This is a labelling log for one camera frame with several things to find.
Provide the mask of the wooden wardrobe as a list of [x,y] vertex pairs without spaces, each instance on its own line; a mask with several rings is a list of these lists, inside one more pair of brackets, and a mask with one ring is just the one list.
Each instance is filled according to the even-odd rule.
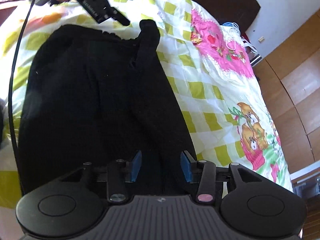
[[319,12],[253,70],[289,173],[319,168]]

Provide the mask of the colourful checked bed quilt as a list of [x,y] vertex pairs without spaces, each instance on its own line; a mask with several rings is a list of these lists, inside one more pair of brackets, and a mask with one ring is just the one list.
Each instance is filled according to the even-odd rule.
[[129,20],[97,24],[76,2],[24,1],[1,26],[1,103],[14,75],[13,119],[20,124],[32,60],[60,26],[76,24],[134,38],[139,22],[156,22],[157,48],[189,129],[196,155],[218,166],[236,162],[292,190],[274,122],[263,100],[245,45],[235,28],[220,25],[192,0],[110,0]]

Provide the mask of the white wall switch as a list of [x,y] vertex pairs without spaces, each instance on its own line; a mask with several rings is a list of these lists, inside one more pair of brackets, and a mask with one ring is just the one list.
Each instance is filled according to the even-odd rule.
[[262,37],[260,37],[259,39],[258,39],[258,41],[261,43],[261,42],[263,42],[264,41],[264,37],[262,36]]

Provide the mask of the black pants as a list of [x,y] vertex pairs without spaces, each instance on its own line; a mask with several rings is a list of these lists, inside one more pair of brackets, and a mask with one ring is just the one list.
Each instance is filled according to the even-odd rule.
[[83,163],[105,166],[142,153],[136,194],[194,194],[180,166],[193,142],[158,59],[157,25],[124,40],[78,25],[54,31],[28,77],[18,136],[25,193]]

